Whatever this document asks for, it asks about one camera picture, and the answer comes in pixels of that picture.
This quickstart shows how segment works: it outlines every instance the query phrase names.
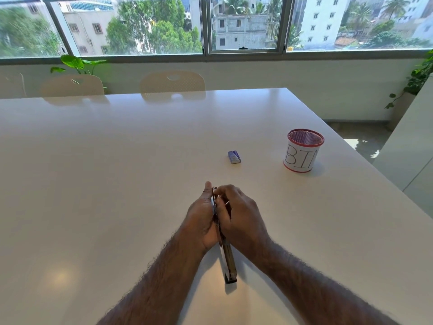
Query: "red bottom rim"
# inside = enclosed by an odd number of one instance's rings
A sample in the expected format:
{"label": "red bottom rim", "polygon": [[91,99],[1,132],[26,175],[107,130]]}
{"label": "red bottom rim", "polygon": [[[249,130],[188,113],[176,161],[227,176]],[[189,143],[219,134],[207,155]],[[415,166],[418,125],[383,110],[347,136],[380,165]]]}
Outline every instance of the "red bottom rim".
{"label": "red bottom rim", "polygon": [[290,171],[293,171],[293,172],[296,172],[296,173],[307,173],[307,172],[310,172],[313,169],[313,168],[311,168],[308,171],[295,171],[295,170],[292,170],[289,167],[287,167],[287,165],[284,164],[284,161],[283,161],[283,165],[286,167],[286,169],[289,169]]}

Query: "forearm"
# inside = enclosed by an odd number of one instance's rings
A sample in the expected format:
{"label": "forearm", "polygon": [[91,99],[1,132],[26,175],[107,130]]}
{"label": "forearm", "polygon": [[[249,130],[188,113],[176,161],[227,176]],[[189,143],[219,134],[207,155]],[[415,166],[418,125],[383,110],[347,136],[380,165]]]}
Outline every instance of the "forearm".
{"label": "forearm", "polygon": [[197,242],[180,229],[138,284],[98,325],[175,324],[202,257]]}
{"label": "forearm", "polygon": [[264,255],[253,262],[280,288],[308,324],[397,324],[276,243],[270,243]]}

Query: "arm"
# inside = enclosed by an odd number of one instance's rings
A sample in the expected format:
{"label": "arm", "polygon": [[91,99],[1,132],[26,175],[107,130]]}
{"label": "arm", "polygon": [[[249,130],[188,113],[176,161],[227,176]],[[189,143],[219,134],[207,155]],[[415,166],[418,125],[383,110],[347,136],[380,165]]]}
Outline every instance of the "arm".
{"label": "arm", "polygon": [[211,195],[207,182],[147,273],[98,325],[177,323],[201,259],[217,242]]}
{"label": "arm", "polygon": [[[239,188],[215,191],[217,213],[224,235],[279,287],[308,324],[396,325],[351,291],[306,265],[274,243],[257,204]],[[231,218],[225,207],[229,200]]]}

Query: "chair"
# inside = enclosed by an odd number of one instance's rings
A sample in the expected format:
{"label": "chair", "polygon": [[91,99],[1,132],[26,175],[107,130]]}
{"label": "chair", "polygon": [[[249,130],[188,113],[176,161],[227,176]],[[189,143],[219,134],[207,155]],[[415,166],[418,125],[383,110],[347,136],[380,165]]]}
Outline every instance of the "chair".
{"label": "chair", "polygon": [[151,73],[140,82],[141,93],[205,91],[200,74],[185,70]]}
{"label": "chair", "polygon": [[41,97],[72,97],[104,95],[104,86],[94,75],[59,75],[41,85]]}
{"label": "chair", "polygon": [[25,97],[24,77],[21,73],[0,73],[0,99]]}

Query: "floor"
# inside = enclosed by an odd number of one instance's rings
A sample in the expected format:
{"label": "floor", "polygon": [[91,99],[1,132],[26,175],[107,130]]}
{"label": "floor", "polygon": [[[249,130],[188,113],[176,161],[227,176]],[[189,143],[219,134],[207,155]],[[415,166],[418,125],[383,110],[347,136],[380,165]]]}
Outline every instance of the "floor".
{"label": "floor", "polygon": [[379,155],[392,133],[385,128],[384,123],[328,122],[327,124],[370,163],[373,163]]}

